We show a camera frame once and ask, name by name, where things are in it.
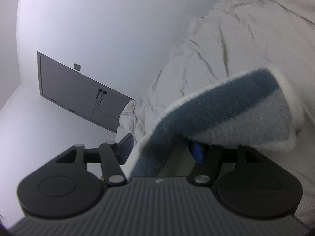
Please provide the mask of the cream and blue fleece sweater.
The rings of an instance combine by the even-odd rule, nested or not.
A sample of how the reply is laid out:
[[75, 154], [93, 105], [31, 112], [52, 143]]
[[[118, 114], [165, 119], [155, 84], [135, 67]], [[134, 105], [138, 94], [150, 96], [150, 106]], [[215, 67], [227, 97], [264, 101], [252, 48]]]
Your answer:
[[296, 144], [303, 105], [286, 77], [260, 68], [183, 96], [156, 121], [122, 166], [127, 178], [158, 176], [186, 141], [286, 151]]

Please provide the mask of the grey bed duvet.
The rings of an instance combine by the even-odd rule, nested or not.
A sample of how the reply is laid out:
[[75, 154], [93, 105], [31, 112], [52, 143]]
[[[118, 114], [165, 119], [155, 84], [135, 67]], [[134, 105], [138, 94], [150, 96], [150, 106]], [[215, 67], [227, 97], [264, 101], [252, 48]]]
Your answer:
[[294, 150], [268, 157], [303, 185], [296, 217], [314, 227], [314, 0], [219, 0], [194, 18], [184, 43], [147, 92], [123, 110], [116, 140], [141, 140], [164, 109], [184, 95], [262, 66], [277, 68], [304, 104]]

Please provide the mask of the grey bedroom door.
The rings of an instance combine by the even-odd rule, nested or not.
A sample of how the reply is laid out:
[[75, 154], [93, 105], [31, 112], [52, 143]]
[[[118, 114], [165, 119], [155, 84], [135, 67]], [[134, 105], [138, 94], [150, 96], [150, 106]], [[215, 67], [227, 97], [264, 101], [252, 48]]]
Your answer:
[[[40, 95], [100, 127], [116, 133], [132, 98], [37, 52]], [[98, 89], [107, 91], [96, 99]]]

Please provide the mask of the grey wall switch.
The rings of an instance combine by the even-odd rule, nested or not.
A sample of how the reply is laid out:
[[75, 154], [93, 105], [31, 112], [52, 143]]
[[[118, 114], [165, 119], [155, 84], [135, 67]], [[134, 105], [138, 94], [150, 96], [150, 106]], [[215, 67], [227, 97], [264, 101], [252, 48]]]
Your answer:
[[77, 70], [77, 71], [80, 71], [81, 70], [81, 66], [75, 63], [74, 64], [74, 69]]

